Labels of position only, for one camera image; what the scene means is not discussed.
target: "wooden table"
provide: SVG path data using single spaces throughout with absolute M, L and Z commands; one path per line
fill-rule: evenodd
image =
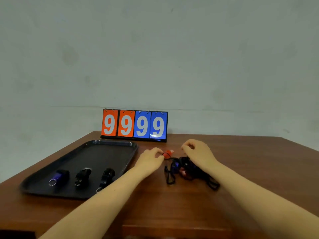
M 0 184 L 0 229 L 34 231 L 41 236 L 82 201 L 21 194 L 19 184 L 79 145 L 99 139 L 95 131 Z M 280 137 L 168 134 L 167 143 L 137 142 L 147 148 L 173 149 L 189 138 L 207 143 L 215 157 L 247 179 L 319 216 L 319 152 Z M 114 220 L 111 237 L 262 238 L 265 235 L 223 187 L 177 176 L 166 185 L 164 164 L 135 189 Z

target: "person's left arm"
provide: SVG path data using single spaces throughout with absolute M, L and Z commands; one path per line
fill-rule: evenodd
M 135 166 L 51 227 L 41 239 L 101 239 L 136 186 L 160 167 L 159 148 L 145 150 Z

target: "person's right arm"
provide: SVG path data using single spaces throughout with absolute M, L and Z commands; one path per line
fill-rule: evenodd
M 220 182 L 270 236 L 319 238 L 319 217 L 219 163 L 202 141 L 190 139 L 182 149 L 194 164 Z

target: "orange number card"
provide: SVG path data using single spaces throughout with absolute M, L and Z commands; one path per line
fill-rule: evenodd
M 116 136 L 118 110 L 103 110 L 102 135 Z
M 120 137 L 133 137 L 135 111 L 120 111 L 119 129 Z

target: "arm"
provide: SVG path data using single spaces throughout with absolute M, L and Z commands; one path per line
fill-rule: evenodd
M 159 168 L 164 156 L 159 148 L 145 150 L 135 166 L 51 227 L 41 239 L 100 239 L 136 186 Z
M 219 181 L 269 235 L 279 238 L 318 238 L 317 216 L 222 165 L 201 141 L 190 139 L 183 144 L 182 149 L 199 168 Z

